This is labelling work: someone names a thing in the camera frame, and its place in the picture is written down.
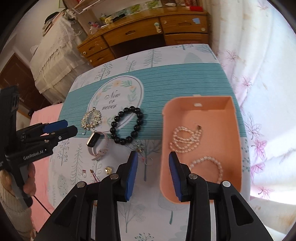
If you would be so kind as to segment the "beige knit sleeve forearm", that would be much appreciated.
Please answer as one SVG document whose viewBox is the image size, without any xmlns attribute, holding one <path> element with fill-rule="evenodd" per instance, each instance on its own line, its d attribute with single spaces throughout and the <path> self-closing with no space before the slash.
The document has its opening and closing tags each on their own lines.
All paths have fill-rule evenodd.
<svg viewBox="0 0 296 241">
<path fill-rule="evenodd" d="M 9 191 L 9 177 L 5 170 L 1 171 L 1 204 L 9 220 L 23 240 L 30 240 L 33 233 L 30 208 L 23 208 L 20 201 Z"/>
</svg>

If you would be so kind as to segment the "left hand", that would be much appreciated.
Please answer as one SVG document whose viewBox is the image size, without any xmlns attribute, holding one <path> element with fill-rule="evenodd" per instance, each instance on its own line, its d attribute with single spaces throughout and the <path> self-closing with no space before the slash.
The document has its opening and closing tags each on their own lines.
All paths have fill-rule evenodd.
<svg viewBox="0 0 296 241">
<path fill-rule="evenodd" d="M 28 178 L 23 186 L 23 191 L 29 196 L 34 196 L 36 193 L 36 183 L 35 183 L 36 169 L 33 163 L 28 166 Z"/>
</svg>

